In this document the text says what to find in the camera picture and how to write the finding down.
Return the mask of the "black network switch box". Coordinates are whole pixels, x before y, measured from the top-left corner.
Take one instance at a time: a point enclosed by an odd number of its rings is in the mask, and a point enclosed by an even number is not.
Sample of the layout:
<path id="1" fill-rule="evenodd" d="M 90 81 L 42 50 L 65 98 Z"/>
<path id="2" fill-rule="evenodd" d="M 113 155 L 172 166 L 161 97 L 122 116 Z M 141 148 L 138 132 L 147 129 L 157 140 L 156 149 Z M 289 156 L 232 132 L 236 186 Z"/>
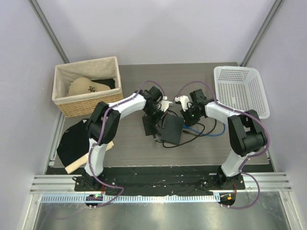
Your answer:
<path id="1" fill-rule="evenodd" d="M 161 141 L 173 145 L 179 145 L 184 126 L 184 118 L 167 114 L 164 119 L 164 128 Z"/>

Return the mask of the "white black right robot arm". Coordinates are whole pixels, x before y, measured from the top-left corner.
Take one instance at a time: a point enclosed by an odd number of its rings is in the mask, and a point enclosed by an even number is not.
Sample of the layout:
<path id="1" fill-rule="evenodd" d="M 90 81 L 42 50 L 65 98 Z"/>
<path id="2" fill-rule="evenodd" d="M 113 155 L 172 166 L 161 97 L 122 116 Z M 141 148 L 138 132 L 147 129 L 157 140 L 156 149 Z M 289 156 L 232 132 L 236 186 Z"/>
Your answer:
<path id="1" fill-rule="evenodd" d="M 193 126 L 201 117 L 213 118 L 228 127 L 231 152 L 217 171 L 217 185 L 228 189 L 240 175 L 245 162 L 268 143 L 266 132 L 256 111 L 239 111 L 229 108 L 214 99 L 207 99 L 201 89 L 190 93 L 190 97 L 179 96 L 176 103 L 185 125 Z"/>

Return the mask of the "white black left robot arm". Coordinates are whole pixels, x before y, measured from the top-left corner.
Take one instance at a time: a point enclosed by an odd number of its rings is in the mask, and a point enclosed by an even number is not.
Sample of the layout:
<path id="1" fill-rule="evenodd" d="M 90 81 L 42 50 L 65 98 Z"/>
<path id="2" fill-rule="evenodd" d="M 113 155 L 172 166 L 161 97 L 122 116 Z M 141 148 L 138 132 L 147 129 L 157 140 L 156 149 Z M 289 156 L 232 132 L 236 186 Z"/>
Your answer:
<path id="1" fill-rule="evenodd" d="M 86 122 L 89 137 L 89 156 L 82 179 L 91 190 L 101 188 L 99 177 L 103 170 L 103 161 L 107 145 L 114 139 L 121 119 L 136 112 L 144 111 L 151 126 L 157 125 L 172 104 L 167 96 L 156 87 L 150 90 L 138 90 L 131 96 L 113 103 L 100 101 Z"/>

